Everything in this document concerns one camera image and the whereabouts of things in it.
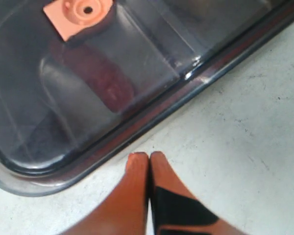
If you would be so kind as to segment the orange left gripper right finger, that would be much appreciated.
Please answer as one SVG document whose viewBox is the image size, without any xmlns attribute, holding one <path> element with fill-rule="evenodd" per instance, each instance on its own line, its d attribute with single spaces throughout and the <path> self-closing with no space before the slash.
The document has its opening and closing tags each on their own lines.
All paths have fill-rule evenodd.
<svg viewBox="0 0 294 235">
<path fill-rule="evenodd" d="M 150 156 L 151 210 L 156 235 L 244 235 L 205 207 L 183 184 L 164 153 Z"/>
</svg>

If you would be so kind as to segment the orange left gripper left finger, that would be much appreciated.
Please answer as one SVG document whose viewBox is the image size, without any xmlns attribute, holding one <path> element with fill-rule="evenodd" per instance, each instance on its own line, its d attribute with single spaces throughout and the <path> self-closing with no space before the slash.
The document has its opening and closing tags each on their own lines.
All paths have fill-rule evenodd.
<svg viewBox="0 0 294 235">
<path fill-rule="evenodd" d="M 149 159 L 131 153 L 125 173 L 112 192 L 64 235 L 144 235 L 148 211 Z"/>
</svg>

